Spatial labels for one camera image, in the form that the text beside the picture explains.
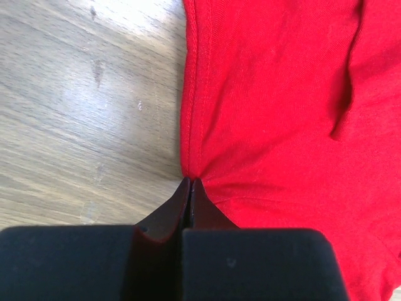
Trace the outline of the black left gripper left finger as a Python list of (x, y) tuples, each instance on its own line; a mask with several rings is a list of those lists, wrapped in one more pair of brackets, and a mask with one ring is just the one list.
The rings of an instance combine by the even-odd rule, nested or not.
[(2, 300), (175, 300), (190, 180), (137, 224), (1, 231)]

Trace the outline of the red t-shirt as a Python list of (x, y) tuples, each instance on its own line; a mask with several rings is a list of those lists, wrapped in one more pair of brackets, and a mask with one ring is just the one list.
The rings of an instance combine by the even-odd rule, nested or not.
[(400, 286), (400, 2), (185, 1), (183, 175), (242, 228), (313, 228), (352, 300)]

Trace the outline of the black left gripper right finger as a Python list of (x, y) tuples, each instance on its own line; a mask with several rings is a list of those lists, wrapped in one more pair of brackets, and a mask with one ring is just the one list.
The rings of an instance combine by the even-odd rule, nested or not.
[(241, 229), (195, 180), (182, 233), (184, 300), (345, 300), (330, 242), (307, 228)]

